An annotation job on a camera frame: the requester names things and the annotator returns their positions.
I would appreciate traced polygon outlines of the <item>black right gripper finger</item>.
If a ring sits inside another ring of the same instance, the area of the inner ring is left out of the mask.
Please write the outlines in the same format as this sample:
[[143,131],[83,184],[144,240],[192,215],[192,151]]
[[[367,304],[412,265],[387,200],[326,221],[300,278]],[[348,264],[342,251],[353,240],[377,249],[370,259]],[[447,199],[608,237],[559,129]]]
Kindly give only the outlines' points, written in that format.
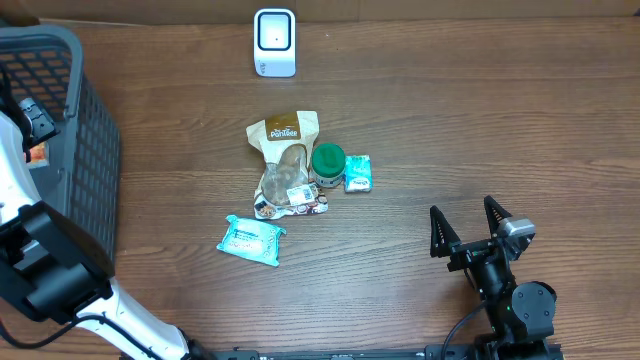
[[450,256],[453,249],[461,244],[460,238],[437,206],[430,208],[430,222],[430,256],[432,258]]
[[512,216],[510,212],[505,210],[492,196],[487,195],[484,198],[484,208],[489,225],[491,235],[497,233],[500,222]]

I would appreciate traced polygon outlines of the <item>small teal tissue pack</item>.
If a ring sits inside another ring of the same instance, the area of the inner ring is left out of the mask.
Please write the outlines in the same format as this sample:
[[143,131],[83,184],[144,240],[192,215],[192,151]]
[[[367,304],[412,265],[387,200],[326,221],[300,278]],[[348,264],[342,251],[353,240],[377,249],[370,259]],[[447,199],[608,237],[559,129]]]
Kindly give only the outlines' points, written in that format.
[[347,156],[344,175],[347,193],[370,192],[373,189],[371,160],[368,155]]

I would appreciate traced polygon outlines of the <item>green lid jar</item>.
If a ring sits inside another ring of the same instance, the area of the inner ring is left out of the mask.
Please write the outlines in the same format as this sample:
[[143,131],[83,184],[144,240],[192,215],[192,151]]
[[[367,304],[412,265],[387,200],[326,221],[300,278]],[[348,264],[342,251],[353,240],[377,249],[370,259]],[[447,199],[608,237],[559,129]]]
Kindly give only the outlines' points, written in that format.
[[338,186],[343,179],[345,167],[345,152],[337,144],[323,143],[314,149],[311,169],[318,185],[325,188]]

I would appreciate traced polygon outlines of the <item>brown mushroom snack bag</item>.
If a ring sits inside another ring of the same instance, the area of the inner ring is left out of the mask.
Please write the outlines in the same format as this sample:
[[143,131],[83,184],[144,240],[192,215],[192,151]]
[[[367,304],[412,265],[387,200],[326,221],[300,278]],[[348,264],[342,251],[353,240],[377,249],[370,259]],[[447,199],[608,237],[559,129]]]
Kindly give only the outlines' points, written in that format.
[[254,193],[257,219],[277,220],[328,211],[324,192],[310,177],[318,134],[315,111],[273,115],[246,128],[249,144],[262,154],[265,163]]

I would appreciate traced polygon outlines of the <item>teal wet wipes pack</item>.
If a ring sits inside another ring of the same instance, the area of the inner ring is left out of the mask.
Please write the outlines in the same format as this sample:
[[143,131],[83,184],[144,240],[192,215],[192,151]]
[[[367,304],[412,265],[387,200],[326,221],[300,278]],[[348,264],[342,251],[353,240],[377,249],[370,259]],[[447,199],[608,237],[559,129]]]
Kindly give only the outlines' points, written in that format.
[[216,248],[246,260],[278,267],[279,240],[284,228],[254,219],[228,215],[229,227]]

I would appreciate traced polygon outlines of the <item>orange tissue pack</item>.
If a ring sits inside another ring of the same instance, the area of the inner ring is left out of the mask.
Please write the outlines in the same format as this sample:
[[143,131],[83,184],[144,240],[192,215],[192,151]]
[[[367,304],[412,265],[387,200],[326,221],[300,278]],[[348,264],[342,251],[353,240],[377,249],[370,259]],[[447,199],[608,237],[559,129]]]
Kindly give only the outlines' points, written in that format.
[[50,165],[48,143],[43,142],[31,148],[30,156],[31,160],[27,163],[29,169],[48,167]]

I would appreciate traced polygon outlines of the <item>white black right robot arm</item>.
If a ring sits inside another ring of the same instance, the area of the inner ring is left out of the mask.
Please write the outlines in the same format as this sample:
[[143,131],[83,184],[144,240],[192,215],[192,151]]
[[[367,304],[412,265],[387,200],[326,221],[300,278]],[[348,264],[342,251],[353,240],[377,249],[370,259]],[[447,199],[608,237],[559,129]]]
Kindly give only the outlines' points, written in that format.
[[[536,226],[491,196],[484,198],[484,209],[489,237],[464,243],[443,212],[430,208],[430,256],[447,258],[450,272],[462,271],[480,303],[454,325],[441,346],[426,353],[435,359],[561,359],[561,347],[547,341],[554,334],[555,290],[540,281],[519,284],[511,270],[531,245]],[[482,311],[491,331],[471,344],[453,347],[459,329]]]

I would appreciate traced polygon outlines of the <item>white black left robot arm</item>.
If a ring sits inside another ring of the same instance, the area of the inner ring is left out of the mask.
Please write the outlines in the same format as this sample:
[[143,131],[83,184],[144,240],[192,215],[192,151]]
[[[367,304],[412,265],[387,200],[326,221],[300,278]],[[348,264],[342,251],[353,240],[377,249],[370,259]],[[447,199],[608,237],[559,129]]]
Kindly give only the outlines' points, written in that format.
[[102,246],[46,204],[27,167],[33,125],[11,97],[1,102],[1,296],[27,318],[76,326],[133,359],[207,359],[179,328],[133,299]]

